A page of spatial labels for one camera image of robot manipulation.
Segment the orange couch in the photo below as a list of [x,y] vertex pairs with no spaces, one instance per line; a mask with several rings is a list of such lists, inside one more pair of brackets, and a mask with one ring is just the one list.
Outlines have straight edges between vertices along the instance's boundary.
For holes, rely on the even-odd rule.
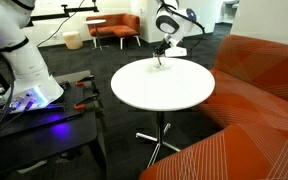
[[140,179],[288,179],[288,45],[229,35],[210,71],[215,89],[194,109],[224,129]]
[[[139,46],[140,40],[140,18],[132,14],[109,14],[101,16],[89,16],[86,21],[95,19],[105,19],[105,23],[97,24],[97,30],[100,36],[117,36],[120,38],[120,46],[123,49],[123,39],[136,37]],[[96,31],[93,25],[88,25],[89,33],[94,37],[96,46]]]

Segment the blue light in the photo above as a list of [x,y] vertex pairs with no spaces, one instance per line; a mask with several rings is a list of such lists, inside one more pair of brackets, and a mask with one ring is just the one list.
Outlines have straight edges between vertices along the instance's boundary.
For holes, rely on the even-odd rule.
[[48,103],[48,101],[45,98],[45,96],[43,95],[43,93],[41,92],[41,90],[38,87],[34,87],[34,91],[35,91],[35,94],[37,94],[37,96],[38,96],[38,97],[36,97],[37,101],[41,102],[42,106],[46,105]]

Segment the orange chair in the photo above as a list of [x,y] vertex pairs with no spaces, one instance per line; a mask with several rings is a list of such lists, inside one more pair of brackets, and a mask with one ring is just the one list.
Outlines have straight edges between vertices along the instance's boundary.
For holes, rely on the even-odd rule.
[[155,163],[139,179],[288,179],[288,131],[233,124]]
[[211,72],[215,89],[199,111],[223,128],[256,123],[288,130],[288,45],[229,35]]
[[[101,16],[89,16],[86,21],[95,19],[105,19],[106,22],[97,24],[97,30],[100,36],[117,36],[120,38],[120,47],[123,49],[123,39],[136,37],[137,43],[141,46],[140,35],[140,18],[132,14],[109,14]],[[96,31],[93,25],[88,25],[89,33],[93,36],[96,47]]]
[[288,179],[288,45],[229,35],[210,71],[214,91],[194,109],[224,130],[140,179]]

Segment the metal frame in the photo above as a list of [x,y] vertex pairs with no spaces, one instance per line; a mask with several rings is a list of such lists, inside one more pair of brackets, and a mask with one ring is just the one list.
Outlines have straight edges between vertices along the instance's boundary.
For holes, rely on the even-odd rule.
[[144,138],[144,139],[148,139],[148,140],[151,140],[151,141],[154,141],[157,143],[147,167],[154,164],[154,162],[156,160],[156,156],[157,156],[157,154],[158,154],[158,152],[162,146],[166,146],[166,147],[168,147],[168,148],[170,148],[176,152],[180,151],[179,148],[177,148],[177,147],[175,147],[175,146],[173,146],[173,145],[171,145],[171,144],[169,144],[163,140],[164,135],[171,128],[171,124],[167,123],[164,130],[163,130],[164,114],[165,114],[165,112],[163,112],[163,111],[156,112],[156,138],[142,134],[142,133],[136,133],[137,138]]
[[95,44],[95,47],[94,47],[93,49],[100,48],[101,51],[102,51],[102,50],[103,50],[102,48],[109,47],[109,46],[102,46],[102,45],[101,45],[100,35],[99,35],[99,33],[98,33],[96,24],[94,24],[94,29],[95,29],[95,32],[96,32],[95,42],[96,42],[96,39],[98,39],[98,44],[99,44],[99,46],[96,46],[96,44]]

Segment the black cable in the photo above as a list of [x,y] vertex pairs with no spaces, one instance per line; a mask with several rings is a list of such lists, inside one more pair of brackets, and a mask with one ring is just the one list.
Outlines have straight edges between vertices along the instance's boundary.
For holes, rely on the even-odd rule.
[[165,4],[164,0],[161,0],[161,2],[162,2],[161,7],[164,7],[167,12],[173,13],[173,14],[175,14],[175,15],[177,15],[177,16],[179,16],[179,17],[181,17],[181,18],[183,18],[183,19],[185,19],[185,20],[187,20],[187,21],[192,22],[193,24],[197,25],[197,26],[202,30],[202,36],[201,36],[201,38],[193,45],[193,47],[189,50],[189,52],[191,52],[191,51],[202,41],[202,39],[203,39],[203,37],[204,37],[204,34],[205,34],[205,28],[204,28],[200,23],[198,23],[198,22],[196,22],[196,21],[193,21],[192,19],[189,19],[189,18],[187,18],[186,16],[183,16],[182,14],[179,14],[179,13],[173,11],[172,9],[170,9],[169,7],[172,7],[172,6],[170,6],[170,5],[168,5],[168,4]]
[[[82,6],[82,4],[84,3],[84,1],[85,1],[85,0],[83,0],[83,1],[80,3],[80,5],[78,6],[78,8],[80,8],[80,7]],[[46,41],[50,40],[50,39],[61,29],[61,27],[63,26],[63,24],[64,24],[66,21],[68,21],[69,19],[71,19],[76,13],[77,13],[77,12],[74,12],[74,14],[72,14],[72,16],[66,18],[66,19],[60,24],[60,26],[57,28],[57,30],[56,30],[49,38],[47,38],[46,40],[44,40],[44,41],[42,41],[41,43],[39,43],[39,44],[37,45],[37,47],[39,47],[41,44],[45,43]]]
[[3,119],[5,118],[5,116],[12,111],[12,109],[9,108],[9,106],[10,106],[10,104],[12,102],[12,98],[13,98],[14,81],[15,81],[15,76],[14,76],[13,69],[12,69],[10,63],[8,61],[5,61],[5,63],[6,63],[7,68],[9,70],[10,74],[11,74],[11,89],[10,89],[10,95],[9,95],[9,97],[8,97],[4,107],[3,107],[3,110],[2,110],[2,112],[0,114],[0,124],[3,121]]
[[2,127],[0,127],[0,131],[2,129],[4,129],[6,126],[8,126],[11,122],[13,122],[15,119],[17,119],[18,117],[20,117],[22,114],[24,114],[25,111],[22,111],[20,113],[18,113],[16,116],[14,116],[12,119],[8,120],[5,124],[3,124]]
[[24,108],[24,111],[18,113],[16,116],[14,116],[12,119],[8,120],[2,127],[0,127],[0,131],[4,129],[6,126],[8,126],[11,122],[16,120],[18,117],[20,117],[22,114],[24,114],[27,110],[30,109],[30,107],[33,105],[33,101],[29,101],[27,105]]

